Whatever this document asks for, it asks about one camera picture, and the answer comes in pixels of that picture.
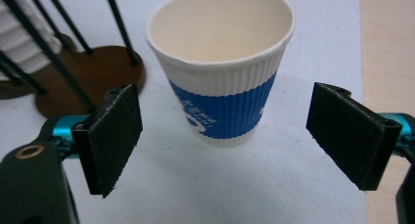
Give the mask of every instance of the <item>paper cup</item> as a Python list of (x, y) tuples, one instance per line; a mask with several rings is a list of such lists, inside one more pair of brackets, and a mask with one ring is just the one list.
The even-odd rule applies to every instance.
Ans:
[(252, 136), (294, 23), (285, 0), (167, 0), (146, 36), (194, 131), (226, 147)]

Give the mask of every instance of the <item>dark metal rod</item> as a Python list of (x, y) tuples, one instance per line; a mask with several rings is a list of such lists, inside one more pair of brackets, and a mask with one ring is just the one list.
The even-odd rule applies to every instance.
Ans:
[(52, 21), (49, 14), (46, 12), (45, 8), (42, 6), (42, 3), (40, 3), (39, 0), (32, 0), (32, 1), (34, 5), (36, 5), (39, 12), (42, 14), (43, 18), (45, 18), (46, 22), (50, 25), (52, 30), (55, 32), (56, 37), (61, 41), (63, 48), (64, 49), (69, 48), (68, 42), (65, 40), (64, 36), (59, 32), (55, 23)]
[(55, 69), (61, 75), (61, 77), (67, 82), (68, 86), (75, 93), (75, 95), (78, 97), (79, 101), (83, 104), (86, 110), (89, 112), (93, 112), (95, 110), (95, 106), (92, 104), (91, 100), (88, 98), (86, 93), (80, 87), (76, 79), (67, 70), (65, 64), (61, 61), (61, 59), (53, 53), (52, 49), (48, 46), (46, 41), (36, 30), (36, 28), (30, 22), (28, 17), (24, 14), (22, 9), (16, 3), (16, 1), (15, 0), (3, 0), (3, 1), (7, 4), (7, 6), (13, 12), (13, 14), (15, 14), (16, 18), (21, 22), (21, 24), (26, 29), (26, 31), (31, 35), (31, 37), (37, 43), (40, 49), (42, 49), (44, 54), (49, 58), (52, 65), (55, 67)]
[(87, 54), (91, 54), (92, 50), (89, 48), (88, 44), (86, 44), (85, 40), (83, 39), (82, 35), (79, 33), (78, 29), (76, 28), (75, 24), (70, 19), (68, 13), (65, 11), (62, 4), (59, 2), (59, 0), (51, 0), (53, 4), (55, 5), (56, 9), (58, 9), (59, 13), (61, 13), (64, 20), (67, 22), (68, 26), (72, 30), (73, 34), (76, 36), (76, 38), (79, 40), (79, 43), (82, 45), (83, 49), (85, 49)]
[(26, 74), (22, 71), (9, 57), (7, 57), (3, 52), (0, 51), (0, 60), (4, 63), (8, 68), (10, 68), (15, 74), (21, 77), (21, 79), (30, 86), (37, 94), (41, 95), (46, 93), (46, 89), (43, 88), (37, 81), (31, 78), (30, 75)]
[(0, 61), (0, 72), (2, 72), (4, 75), (7, 76), (7, 78), (9, 78), (10, 82), (12, 82), (13, 85), (17, 86), (17, 85), (22, 84), (21, 80), (15, 77), (11, 72), (9, 72), (6, 69), (5, 64), (1, 61)]
[(127, 48), (128, 55), (131, 59), (131, 64), (133, 66), (136, 66), (138, 65), (137, 56), (135, 55), (131, 42), (128, 39), (128, 34), (125, 29), (124, 23), (122, 22), (122, 17), (119, 13), (118, 7), (116, 6), (116, 2), (115, 0), (108, 0), (108, 2), (110, 3), (111, 9), (113, 10), (116, 23), (118, 24), (119, 31), (121, 32), (122, 39), (124, 40), (125, 47)]

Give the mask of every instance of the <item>light wood surface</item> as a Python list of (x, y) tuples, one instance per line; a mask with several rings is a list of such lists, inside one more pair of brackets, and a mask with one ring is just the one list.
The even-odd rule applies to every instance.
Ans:
[[(363, 104), (415, 115), (415, 0), (360, 0)], [(395, 194), (409, 168), (391, 157), (380, 187), (367, 193), (367, 223), (397, 223)]]

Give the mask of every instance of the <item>cup rim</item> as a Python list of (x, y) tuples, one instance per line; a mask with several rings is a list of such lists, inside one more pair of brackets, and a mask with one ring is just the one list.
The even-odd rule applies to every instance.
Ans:
[(290, 6), (287, 0), (281, 0), (285, 4), (287, 9), (289, 10), (291, 17), (292, 17), (292, 22), (286, 34), (277, 43), (273, 44), (272, 46), (264, 50), (261, 50), (257, 53), (251, 54), (249, 56), (239, 58), (239, 59), (227, 60), (227, 61), (208, 62), (208, 61), (192, 61), (192, 60), (178, 59), (178, 58), (168, 55), (160, 47), (158, 47), (155, 44), (154, 40), (152, 39), (151, 31), (150, 31), (152, 21), (154, 17), (156, 16), (156, 14), (162, 8), (164, 8), (165, 5), (171, 3), (172, 1), (174, 0), (164, 0), (162, 3), (160, 3), (156, 7), (156, 9), (147, 18), (146, 27), (145, 27), (146, 41), (150, 45), (150, 47), (155, 51), (156, 55), (157, 56), (161, 55), (164, 61), (170, 64), (173, 64), (173, 65), (178, 65), (178, 66), (191, 69), (191, 70), (203, 71), (203, 70), (206, 70), (207, 68), (211, 70), (215, 70), (215, 69), (224, 70), (224, 69), (238, 68), (240, 67), (240, 64), (250, 65), (250, 64), (257, 63), (257, 59), (253, 59), (253, 57), (262, 57), (262, 58), (269, 57), (269, 56), (274, 55), (276, 50), (284, 49), (287, 46), (288, 42), (290, 41), (291, 36), (293, 35), (294, 27), (296, 23), (296, 16), (294, 14), (293, 8)]

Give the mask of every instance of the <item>disposable coffee cup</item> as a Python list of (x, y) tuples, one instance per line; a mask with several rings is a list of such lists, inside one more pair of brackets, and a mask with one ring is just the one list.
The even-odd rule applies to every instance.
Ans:
[(167, 0), (146, 36), (191, 128), (229, 147), (253, 135), (294, 25), (285, 0)]

